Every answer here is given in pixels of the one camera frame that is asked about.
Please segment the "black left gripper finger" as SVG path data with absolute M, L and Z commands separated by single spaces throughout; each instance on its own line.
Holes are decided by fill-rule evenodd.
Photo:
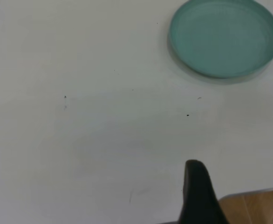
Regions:
M 179 224 L 227 224 L 216 198 L 209 173 L 198 160 L 185 163 L 183 206 Z

